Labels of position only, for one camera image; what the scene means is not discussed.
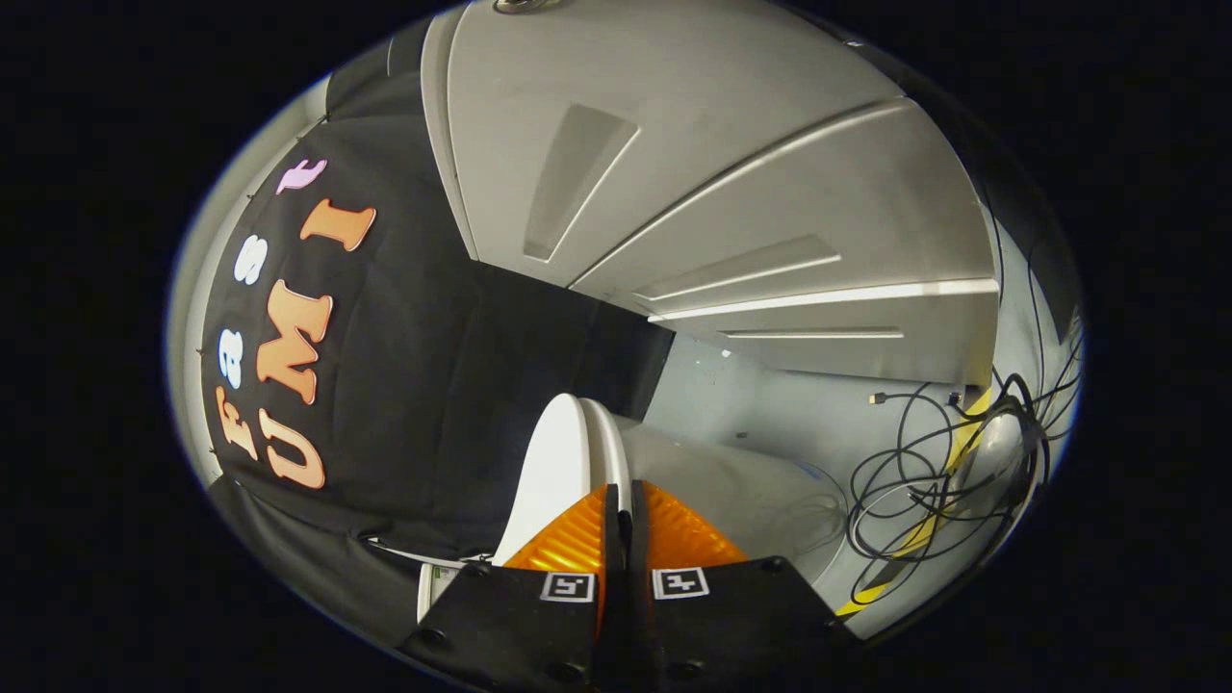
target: white cabinet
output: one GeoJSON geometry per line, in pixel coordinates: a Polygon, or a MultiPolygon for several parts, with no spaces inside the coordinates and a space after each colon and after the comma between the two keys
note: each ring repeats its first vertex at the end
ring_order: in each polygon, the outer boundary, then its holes
{"type": "Polygon", "coordinates": [[[434,22],[423,65],[472,258],[776,367],[988,382],[997,285],[966,171],[795,15],[477,2],[434,22]]]}
{"type": "Polygon", "coordinates": [[[903,97],[745,162],[573,289],[647,314],[856,286],[993,276],[966,171],[903,97]]]}
{"type": "Polygon", "coordinates": [[[476,2],[447,58],[440,43],[424,54],[425,101],[447,85],[434,142],[451,143],[442,170],[456,170],[478,259],[558,286],[738,162],[901,94],[759,0],[573,0],[516,16],[476,2]]]}

